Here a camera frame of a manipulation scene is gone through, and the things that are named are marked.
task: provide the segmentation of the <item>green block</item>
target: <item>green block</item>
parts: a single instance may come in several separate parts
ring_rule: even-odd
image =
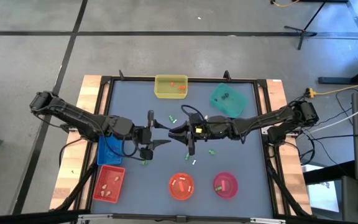
[[[140,162],[140,164],[142,164],[143,166],[147,166],[149,164],[149,162],[148,161],[142,161],[142,162]]]

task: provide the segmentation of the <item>concrete floor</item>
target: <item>concrete floor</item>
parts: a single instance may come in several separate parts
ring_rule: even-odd
[[[358,0],[352,0],[358,15]],[[72,30],[81,0],[0,0],[0,30]],[[284,25],[303,28],[320,3],[271,6],[269,1],[93,0],[88,1],[80,30],[205,30],[281,32]],[[345,4],[327,4],[310,29],[317,32],[358,32]],[[28,109],[35,92],[51,90],[69,37],[0,36],[0,215],[7,214],[30,153],[40,121]],[[301,51],[289,37],[77,37],[60,96],[77,100],[83,75],[186,74],[283,80],[288,100],[306,87],[328,91],[342,86],[318,85],[317,77],[351,77],[358,73],[358,40],[307,39]],[[341,93],[350,108],[351,91]],[[311,100],[321,120],[341,109],[334,95]],[[350,134],[348,122],[315,134]],[[67,135],[49,128],[24,212],[48,210],[58,173],[58,151]],[[310,148],[298,142],[301,152]],[[336,162],[354,158],[352,139],[324,140]],[[314,159],[330,166],[320,145]]]

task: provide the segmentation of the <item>blue container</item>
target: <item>blue container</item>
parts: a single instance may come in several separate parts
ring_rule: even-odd
[[[110,137],[106,137],[107,143],[109,144],[110,148],[122,155],[122,141],[117,140],[113,135]],[[115,155],[111,152],[110,148],[107,147],[106,141],[102,136],[99,137],[99,144],[98,144],[98,165],[116,165],[121,164],[122,157]]]
[[[240,116],[248,99],[228,85],[220,83],[209,98],[211,104],[231,118]]]

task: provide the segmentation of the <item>yellow plastic bin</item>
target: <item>yellow plastic bin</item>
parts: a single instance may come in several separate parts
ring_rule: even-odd
[[[184,99],[188,90],[187,75],[156,75],[154,93],[161,99]]]

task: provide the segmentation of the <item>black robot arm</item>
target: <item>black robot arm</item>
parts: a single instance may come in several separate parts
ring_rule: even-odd
[[[99,137],[113,135],[118,140],[133,141],[138,144],[146,145],[139,149],[140,157],[146,160],[153,158],[153,150],[170,140],[152,141],[152,128],[167,127],[161,125],[154,119],[154,112],[149,111],[147,115],[147,126],[135,126],[128,119],[120,116],[105,116],[91,114],[81,108],[73,106],[50,91],[38,92],[30,104],[31,112],[37,117],[40,115],[53,115],[67,124],[61,127],[68,131],[67,126],[78,130],[80,136],[92,142],[98,142]]]
[[[191,108],[196,113],[189,113],[184,108]],[[189,120],[169,130],[168,136],[186,144],[191,156],[195,154],[197,140],[229,138],[245,143],[246,136],[252,130],[282,123],[267,130],[269,143],[277,144],[284,141],[286,134],[290,131],[299,127],[312,126],[319,120],[313,105],[305,101],[294,101],[279,110],[247,119],[225,116],[212,116],[204,119],[203,115],[192,106],[182,105],[182,110],[189,116]]]

